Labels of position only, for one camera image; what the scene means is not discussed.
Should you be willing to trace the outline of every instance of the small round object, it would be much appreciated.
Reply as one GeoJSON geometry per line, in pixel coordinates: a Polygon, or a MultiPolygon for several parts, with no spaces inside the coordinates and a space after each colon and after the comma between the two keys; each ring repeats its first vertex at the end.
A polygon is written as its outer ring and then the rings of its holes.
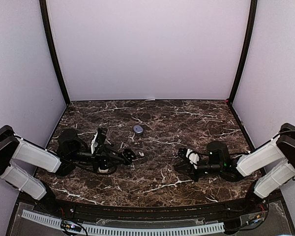
{"type": "Polygon", "coordinates": [[[142,126],[140,126],[140,125],[135,125],[135,126],[133,127],[133,131],[134,131],[136,134],[141,135],[141,134],[143,134],[144,129],[143,129],[142,126]]]}

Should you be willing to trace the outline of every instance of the brown marble surface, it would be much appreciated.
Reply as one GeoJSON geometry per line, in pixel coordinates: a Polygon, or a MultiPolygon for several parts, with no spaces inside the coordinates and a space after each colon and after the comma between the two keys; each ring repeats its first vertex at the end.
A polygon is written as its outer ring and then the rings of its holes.
{"type": "Polygon", "coordinates": [[[175,172],[179,148],[199,152],[210,141],[225,142],[232,152],[248,150],[248,145],[224,101],[92,101],[69,105],[49,143],[57,149],[63,129],[75,128],[88,144],[99,126],[108,128],[107,140],[116,148],[131,148],[138,159],[119,166],[110,176],[99,176],[76,168],[66,177],[39,169],[36,177],[45,181],[57,198],[80,203],[123,207],[177,207],[242,198],[255,172],[231,183],[219,176],[205,176],[199,182],[175,172]],[[139,124],[145,132],[135,135],[139,124]]]}

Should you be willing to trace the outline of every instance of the black metal frame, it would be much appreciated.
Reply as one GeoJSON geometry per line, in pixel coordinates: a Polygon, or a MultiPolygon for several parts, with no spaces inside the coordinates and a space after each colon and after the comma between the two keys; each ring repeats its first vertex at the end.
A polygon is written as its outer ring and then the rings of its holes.
{"type": "Polygon", "coordinates": [[[250,40],[251,40],[251,35],[252,35],[252,30],[254,27],[254,22],[255,22],[255,17],[256,17],[257,2],[258,2],[258,0],[251,0],[251,3],[250,3],[248,24],[247,24],[244,44],[242,46],[242,51],[241,51],[241,55],[240,55],[239,64],[238,64],[236,76],[234,79],[233,87],[231,90],[231,94],[230,94],[230,97],[227,99],[230,104],[232,104],[234,102],[234,99],[235,99],[235,96],[236,96],[236,93],[237,93],[237,90],[239,87],[240,79],[242,77],[242,73],[244,70],[245,63],[246,63],[250,40]]]}
{"type": "Polygon", "coordinates": [[[61,93],[63,95],[64,101],[66,105],[70,104],[70,98],[68,91],[65,87],[64,79],[61,73],[58,57],[56,54],[56,48],[53,40],[53,35],[50,27],[50,22],[49,22],[49,17],[48,17],[48,9],[47,9],[47,3],[46,0],[39,0],[40,3],[40,10],[41,10],[41,16],[43,19],[43,24],[44,24],[44,29],[45,29],[45,34],[46,34],[46,39],[49,47],[49,53],[51,56],[51,60],[54,65],[55,73],[57,76],[57,80],[61,89],[61,93]]]}

